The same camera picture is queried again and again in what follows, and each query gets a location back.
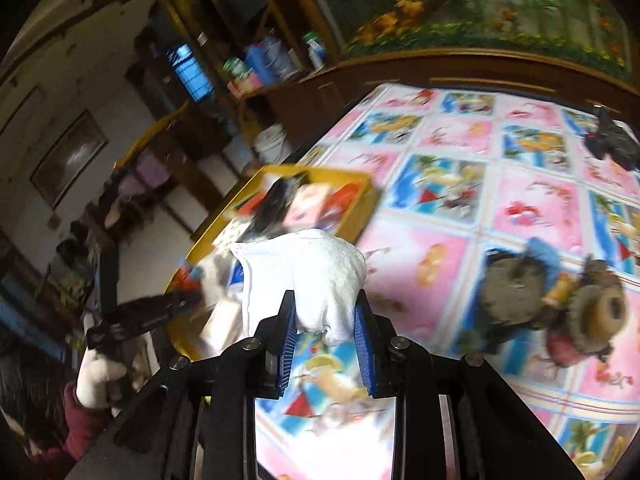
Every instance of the white bucket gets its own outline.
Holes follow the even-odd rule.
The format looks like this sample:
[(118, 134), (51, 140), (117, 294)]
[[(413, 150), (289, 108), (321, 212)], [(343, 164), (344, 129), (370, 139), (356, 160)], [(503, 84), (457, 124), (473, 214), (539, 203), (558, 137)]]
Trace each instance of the white bucket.
[(291, 154), (282, 124), (274, 124), (261, 131), (255, 139), (255, 150), (265, 164), (280, 164)]

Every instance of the wooden frame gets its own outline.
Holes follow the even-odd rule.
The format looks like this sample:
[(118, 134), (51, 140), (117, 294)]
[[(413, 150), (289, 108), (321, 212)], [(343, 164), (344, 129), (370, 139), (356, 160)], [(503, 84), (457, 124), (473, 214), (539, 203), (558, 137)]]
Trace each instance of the wooden frame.
[(80, 174), (109, 143), (88, 110), (82, 112), (49, 148), (30, 181), (55, 209)]

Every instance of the human hand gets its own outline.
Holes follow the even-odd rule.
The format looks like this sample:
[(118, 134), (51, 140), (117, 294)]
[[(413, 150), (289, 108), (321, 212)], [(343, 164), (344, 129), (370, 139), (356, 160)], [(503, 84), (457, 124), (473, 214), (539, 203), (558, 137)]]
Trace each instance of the human hand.
[(116, 381), (126, 373), (127, 367), (124, 364), (111, 361), (97, 350), (87, 350), (78, 372), (78, 401), (90, 410), (108, 408), (107, 382)]

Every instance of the wall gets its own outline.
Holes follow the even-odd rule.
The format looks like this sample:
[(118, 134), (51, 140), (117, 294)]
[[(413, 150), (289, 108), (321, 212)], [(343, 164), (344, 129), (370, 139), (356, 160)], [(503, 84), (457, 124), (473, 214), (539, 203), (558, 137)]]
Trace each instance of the wall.
[[(42, 272), (68, 232), (69, 222), (98, 195), (114, 161), (154, 122), (124, 79), (136, 59), (133, 37), (145, 26), (152, 3), (133, 0), (100, 10), (39, 51), (20, 67), (13, 81), (0, 88), (0, 125), (35, 85), (46, 96), (32, 117), (0, 135), (0, 226)], [(56, 139), (85, 109), (109, 143), (56, 208), (62, 224), (51, 231), (46, 224), (53, 211), (31, 184), (30, 176)]]

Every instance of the table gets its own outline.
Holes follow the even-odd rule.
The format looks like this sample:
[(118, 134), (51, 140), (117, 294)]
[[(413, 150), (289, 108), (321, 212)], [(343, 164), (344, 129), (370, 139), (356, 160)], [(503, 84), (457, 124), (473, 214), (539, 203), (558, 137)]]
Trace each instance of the table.
[[(582, 137), (595, 127), (583, 111), (529, 97), (385, 84), (300, 164), (369, 171), (384, 189), (357, 242), (365, 290), (375, 312), (432, 352), (481, 347), (472, 306), (487, 251), (521, 253), (539, 237), (565, 272), (580, 273), (588, 254), (608, 261), (630, 313), (607, 365), (555, 366), (544, 330), (486, 356), (599, 479), (640, 422), (640, 177), (588, 153)], [(284, 397), (256, 401), (260, 464), (283, 479), (389, 478), (394, 403), (367, 398), (359, 381), (352, 344), (300, 335)]]

